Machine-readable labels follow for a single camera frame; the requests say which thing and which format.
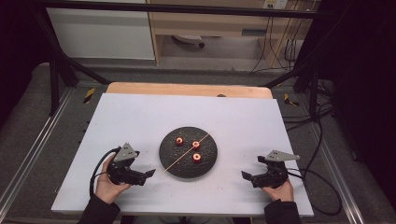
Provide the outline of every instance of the black circular board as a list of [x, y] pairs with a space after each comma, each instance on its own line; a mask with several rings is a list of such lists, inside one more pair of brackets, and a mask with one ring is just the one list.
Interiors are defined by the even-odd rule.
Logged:
[[[200, 141], [207, 135], [207, 132], [195, 127], [182, 127], [173, 130], [165, 136], [160, 146], [160, 160], [163, 167], [167, 169], [172, 163], [177, 161], [184, 153], [192, 148], [192, 142]], [[183, 138], [183, 145], [177, 146], [176, 139]], [[192, 155], [199, 153], [201, 161], [196, 163]], [[192, 149], [178, 162], [168, 169], [172, 175], [181, 178], [195, 178], [206, 174], [215, 164], [218, 157], [218, 148], [212, 136], [208, 135], [201, 141], [198, 150]]]

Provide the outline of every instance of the metal frame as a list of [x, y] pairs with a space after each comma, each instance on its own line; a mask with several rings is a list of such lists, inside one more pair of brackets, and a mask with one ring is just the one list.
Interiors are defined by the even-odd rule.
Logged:
[[[169, 12], [169, 13], [195, 13], [195, 14], [214, 14], [214, 15], [235, 15], [235, 16], [253, 16], [253, 17], [277, 17], [277, 18], [304, 18], [315, 20], [330, 20], [337, 16], [336, 13], [331, 12], [314, 12], [314, 11], [290, 11], [290, 10], [270, 10], [270, 9], [256, 9], [256, 8], [240, 8], [240, 7], [196, 7], [196, 6], [176, 6], [176, 5], [147, 5], [147, 4], [129, 4], [129, 3], [107, 3], [107, 2], [80, 2], [80, 1], [65, 1], [65, 0], [35, 0], [30, 2], [29, 8], [32, 12], [35, 21], [41, 28], [41, 32], [45, 34], [46, 41], [49, 43], [50, 52], [50, 75], [51, 75], [51, 115], [52, 117], [43, 128], [42, 133], [37, 137], [36, 142], [32, 146], [30, 152], [22, 163], [20, 169], [14, 176], [8, 188], [0, 199], [0, 223], [4, 219], [7, 210], [18, 194], [25, 178], [28, 176], [35, 160], [37, 159], [42, 147], [45, 145], [50, 132], [56, 124], [59, 116], [62, 114], [64, 107], [67, 104], [67, 98], [71, 90], [59, 101], [59, 83], [58, 75], [64, 79], [66, 86], [76, 86], [78, 79], [74, 74], [72, 68], [75, 68], [89, 77], [99, 81], [102, 84], [109, 84], [111, 81], [100, 77], [90, 69], [75, 62], [69, 58], [62, 50], [56, 38], [56, 34], [51, 28], [50, 21], [44, 17], [44, 9], [47, 7], [53, 8], [73, 8], [73, 9], [91, 9], [91, 10], [116, 10], [116, 11], [146, 11], [146, 12]], [[283, 82], [289, 77], [293, 77], [308, 66], [297, 67], [292, 72], [284, 77], [281, 77], [273, 82], [270, 82], [265, 87], [272, 88], [277, 83]], [[318, 135], [316, 127], [313, 124], [313, 130]], [[340, 190], [346, 213], [351, 223], [363, 223], [359, 208], [355, 204], [352, 195], [349, 192], [347, 184], [339, 172], [335, 164], [330, 150], [327, 145], [323, 144], [322, 150], [324, 152], [324, 160], [328, 169], [331, 172], [332, 180], [336, 187]]]
[[109, 84], [111, 81], [100, 77], [90, 69], [69, 58], [62, 50], [56, 34], [53, 31], [50, 21], [44, 17], [45, 9], [52, 8], [73, 8], [89, 10], [113, 10], [113, 11], [146, 11], [146, 12], [169, 12], [169, 13], [194, 13], [213, 15], [235, 15], [252, 17], [278, 17], [278, 18], [303, 18], [315, 20], [330, 20], [337, 15], [331, 12], [316, 11], [293, 11], [293, 10], [273, 10], [244, 7], [203, 7], [203, 6], [182, 6], [182, 5], [158, 5], [158, 4], [136, 4], [136, 3], [109, 3], [109, 2], [88, 2], [88, 1], [65, 1], [65, 0], [35, 0], [30, 2], [29, 8], [36, 23], [47, 38], [51, 49], [51, 114], [58, 107], [59, 92], [56, 76], [59, 74], [63, 78], [66, 86], [76, 86], [78, 79], [72, 68], [75, 68], [85, 75], [92, 77], [102, 84]]
[[27, 176], [30, 174], [33, 166], [35, 165], [35, 161], [38, 159], [41, 150], [44, 145], [46, 145], [47, 140], [52, 133], [55, 125], [57, 124], [59, 118], [61, 117], [64, 109], [67, 106], [67, 103], [70, 99], [71, 94], [73, 93], [74, 88], [66, 88], [64, 94], [61, 98], [60, 106], [58, 110], [55, 111], [52, 117], [49, 117], [37, 139], [33, 143], [26, 157], [20, 165], [17, 173], [12, 178], [11, 182], [8, 184], [6, 190], [3, 192], [0, 198], [0, 223], [2, 223], [3, 219], [6, 217], [6, 214], [20, 192], [24, 181]]

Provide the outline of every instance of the gray floor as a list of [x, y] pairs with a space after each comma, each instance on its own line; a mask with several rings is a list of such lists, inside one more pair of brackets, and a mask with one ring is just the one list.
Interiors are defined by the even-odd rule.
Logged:
[[[247, 86], [261, 85], [282, 73], [279, 70], [256, 74], [244, 72], [249, 71], [252, 64], [255, 65], [261, 54], [257, 50], [257, 43], [251, 39], [242, 41], [225, 39], [223, 42], [228, 44], [223, 47], [218, 42], [218, 37], [207, 39], [205, 46], [207, 49], [205, 50], [208, 60], [204, 60], [205, 54], [203, 52], [199, 52], [201, 54], [192, 53], [195, 50], [202, 49], [195, 49], [197, 48], [195, 46], [180, 45], [172, 38], [168, 38], [165, 42], [163, 56], [169, 62], [163, 61], [163, 64], [159, 67], [144, 64], [144, 66], [134, 65], [137, 68], [132, 69], [128, 66], [122, 68], [99, 67], [96, 64], [92, 70], [103, 77], [117, 81]], [[211, 43], [213, 43], [213, 46], [217, 46], [215, 52], [212, 52], [209, 47]], [[230, 44], [240, 48], [229, 48]], [[226, 61], [225, 59], [230, 58], [226, 55], [235, 55], [239, 52], [244, 52], [240, 55], [241, 58], [247, 59], [246, 61], [238, 63], [237, 56], [233, 56], [236, 60], [235, 63], [223, 63]], [[61, 220], [77, 220], [79, 218], [79, 216], [65, 216], [50, 211], [56, 197], [55, 190], [62, 185], [68, 167], [78, 150], [78, 141], [82, 140], [83, 131], [89, 125], [87, 121], [91, 119], [101, 93], [106, 90], [106, 86], [96, 85], [97, 88], [92, 100], [89, 104], [84, 105], [82, 101], [92, 83], [89, 78], [83, 75], [79, 75], [79, 77], [83, 79], [81, 83], [85, 84], [73, 90], [63, 115], [7, 213], [7, 223], [12, 223], [12, 218], [33, 218], [35, 220], [33, 222], [32, 219], [18, 219], [18, 221], [25, 223], [61, 223]], [[283, 116], [304, 115], [301, 106], [284, 103], [284, 93], [288, 93], [292, 101], [306, 99], [305, 94], [294, 94], [291, 89], [293, 82], [294, 79], [290, 79], [280, 87], [273, 89], [274, 97], [278, 100]], [[319, 99], [320, 103], [326, 101], [325, 98]], [[2, 176], [0, 180], [1, 192], [6, 190], [7, 184], [17, 172], [24, 156], [48, 119], [49, 112], [49, 74], [48, 68], [42, 66], [35, 70], [34, 78], [28, 90], [0, 131], [0, 160], [2, 164], [7, 165], [7, 169], [0, 170], [0, 176]], [[365, 223], [396, 223], [395, 212], [375, 183], [367, 167], [363, 163], [352, 160], [349, 145], [339, 127], [337, 117], [327, 116], [322, 119], [322, 124], [326, 142], [349, 185]], [[294, 152], [302, 157], [298, 161], [299, 167], [305, 168], [317, 145], [312, 129], [309, 125], [302, 126], [289, 131], [289, 137]], [[315, 159], [312, 170], [330, 180], [321, 153]], [[337, 200], [332, 191], [322, 181], [313, 176], [309, 176], [307, 182], [311, 203], [323, 210], [334, 211], [337, 207]], [[303, 222], [349, 223], [344, 211], [334, 217], [325, 216], [315, 211], [314, 217], [305, 217]], [[255, 223], [264, 223], [264, 220], [257, 217]]]

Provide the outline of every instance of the white table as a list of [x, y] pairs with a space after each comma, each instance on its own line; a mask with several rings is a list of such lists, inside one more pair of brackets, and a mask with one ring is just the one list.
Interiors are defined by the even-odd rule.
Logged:
[[[164, 172], [163, 138], [192, 126], [211, 134], [218, 160], [204, 176], [181, 179]], [[257, 156], [292, 153], [276, 100], [207, 96], [105, 93], [51, 208], [80, 214], [89, 200], [95, 165], [111, 148], [129, 142], [141, 153], [132, 169], [157, 169], [145, 186], [133, 186], [116, 203], [124, 215], [256, 217], [270, 198], [242, 178], [241, 171], [264, 173]], [[295, 161], [286, 161], [297, 169]], [[313, 216], [302, 181], [290, 177], [301, 216]]]

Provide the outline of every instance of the tripod leg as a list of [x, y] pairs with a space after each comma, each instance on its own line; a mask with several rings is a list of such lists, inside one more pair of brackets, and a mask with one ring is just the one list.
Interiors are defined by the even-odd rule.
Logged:
[[270, 82], [268, 82], [267, 84], [261, 85], [259, 87], [266, 87], [268, 89], [271, 89], [273, 87], [275, 87], [276, 85], [288, 80], [291, 77], [296, 77], [299, 76], [301, 74], [301, 72], [303, 72], [305, 70], [306, 66], [305, 65], [300, 65], [298, 67], [295, 67], [292, 71], [289, 71], [287, 74], [272, 80]]
[[112, 82], [112, 81], [109, 81], [109, 80], [105, 79], [104, 77], [101, 77], [101, 76], [97, 75], [96, 73], [94, 73], [90, 69], [86, 68], [82, 64], [77, 63], [73, 59], [69, 58], [65, 53], [62, 52], [61, 54], [64, 56], [64, 60], [68, 64], [70, 64], [71, 66], [75, 67], [77, 70], [79, 70], [80, 72], [84, 73], [88, 77], [91, 77], [91, 78], [95, 79], [96, 81], [98, 81], [98, 82], [100, 82], [102, 84], [110, 84]]

